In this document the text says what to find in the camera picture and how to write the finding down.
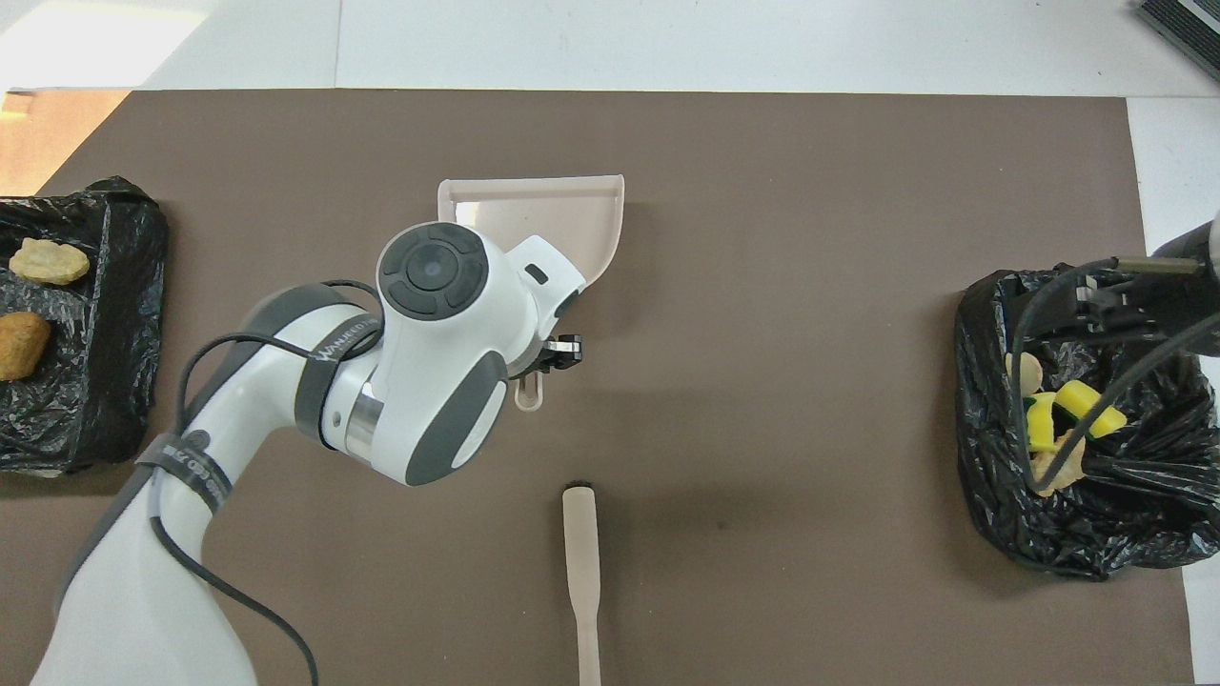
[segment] black plastic bag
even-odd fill
[[[1086,478],[1048,498],[1026,487],[1028,453],[1011,426],[1004,371],[1004,308],[1009,293],[1057,273],[996,272],[958,305],[958,474],[975,527],[1020,564],[1093,581],[1126,565],[1172,568],[1215,554],[1220,431],[1196,355],[1170,359],[1115,403],[1128,424],[1087,441]],[[1153,345],[1038,343],[1027,352],[1042,363],[1043,388],[1078,378],[1100,392]]]
[[[89,273],[40,286],[9,271],[23,238],[81,249]],[[43,476],[131,459],[148,428],[161,350],[168,228],[121,177],[62,198],[0,199],[0,315],[51,325],[34,375],[0,382],[0,470]]]

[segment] yellow object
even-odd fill
[[[1025,433],[1030,439],[1030,452],[1042,453],[1055,449],[1055,420],[1052,410],[1055,408],[1054,393],[1035,393],[1030,395],[1033,404],[1025,410]]]
[[[1102,394],[1093,391],[1083,381],[1069,381],[1064,383],[1063,388],[1055,393],[1055,404],[1068,411],[1071,416],[1080,420],[1080,417],[1088,414],[1088,410],[1093,409],[1097,400],[1102,398]],[[1114,406],[1105,408],[1093,426],[1088,427],[1088,435],[1093,438],[1100,438],[1114,433],[1115,431],[1122,428],[1127,425],[1127,417]]]

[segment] white robotic arm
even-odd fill
[[[329,287],[265,300],[244,331],[309,355],[251,341],[233,347],[185,411],[181,436],[154,442],[142,458],[151,461],[78,554],[33,684],[255,684],[211,590],[171,557],[150,519],[160,516],[198,560],[232,483],[267,435],[294,425],[409,486],[453,472],[482,444],[511,377],[578,355],[578,342],[558,353],[548,337],[584,286],[537,236],[505,253],[470,228],[431,222],[382,251],[384,322],[368,350],[359,345],[377,317]]]

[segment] beige dustpan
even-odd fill
[[[437,189],[437,218],[468,226],[509,251],[531,236],[555,247],[593,283],[614,258],[622,229],[622,176],[449,179]],[[542,377],[517,381],[517,406],[542,406]]]

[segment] brown table mat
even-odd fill
[[[218,515],[205,561],[323,684],[575,684],[573,478],[598,492],[608,685],[1191,680],[1179,572],[1019,569],[954,466],[959,292],[1142,250],[1121,100],[135,93],[44,193],[113,173],[174,229],[156,427],[192,350],[267,293],[371,278],[440,179],[626,176],[619,254],[561,326],[586,361],[542,411],[417,489],[282,432]],[[5,684],[106,503],[38,492],[0,500]],[[305,682],[222,604],[264,684]]]

